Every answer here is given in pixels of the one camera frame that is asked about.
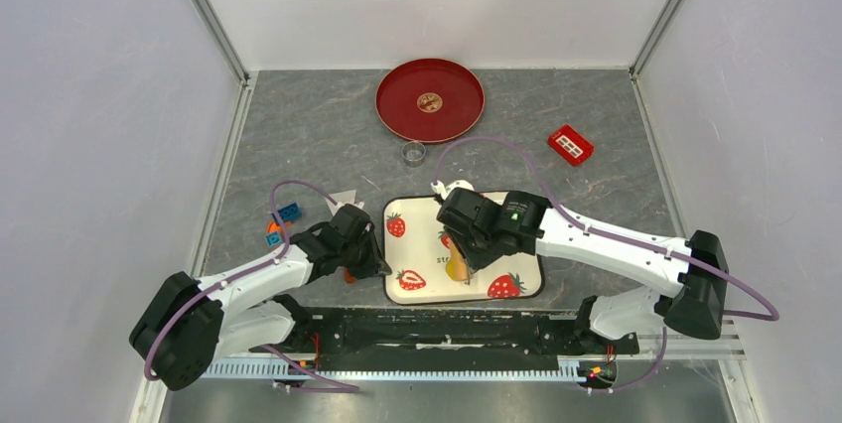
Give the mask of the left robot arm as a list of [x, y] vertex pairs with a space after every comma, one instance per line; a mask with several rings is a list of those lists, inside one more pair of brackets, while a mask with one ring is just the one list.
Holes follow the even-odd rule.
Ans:
[[307, 312], [282, 296], [339, 269], [354, 279], [389, 274], [370, 216], [341, 206], [280, 249], [202, 279], [185, 272], [161, 285], [129, 335], [150, 381], [181, 390], [217, 360], [262, 346], [298, 352], [310, 342]]

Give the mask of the wooden roller with handle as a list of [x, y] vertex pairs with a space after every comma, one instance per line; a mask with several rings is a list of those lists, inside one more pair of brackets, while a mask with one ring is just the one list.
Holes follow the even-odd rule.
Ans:
[[464, 260], [464, 257], [456, 247], [450, 249], [450, 256], [445, 264], [445, 272], [454, 282], [465, 285], [468, 285], [471, 282], [472, 272]]

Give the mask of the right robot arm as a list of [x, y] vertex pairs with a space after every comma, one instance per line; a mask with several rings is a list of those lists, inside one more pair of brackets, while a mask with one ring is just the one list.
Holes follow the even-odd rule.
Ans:
[[573, 326], [581, 349], [597, 352], [627, 334], [662, 327], [699, 340], [720, 338], [728, 266], [718, 236], [641, 233], [556, 209], [526, 192], [507, 192], [497, 203], [466, 182], [432, 188], [437, 220], [472, 272], [504, 256], [529, 254], [577, 261], [638, 283], [584, 300]]

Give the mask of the white strawberry tray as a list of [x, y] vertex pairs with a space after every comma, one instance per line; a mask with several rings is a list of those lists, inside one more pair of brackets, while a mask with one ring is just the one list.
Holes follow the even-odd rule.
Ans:
[[431, 196], [398, 198], [383, 210], [383, 250], [392, 273], [384, 278], [387, 298], [403, 306], [511, 300], [538, 295], [544, 285], [540, 259], [505, 256], [457, 281], [449, 263], [454, 246], [436, 221], [439, 205]]

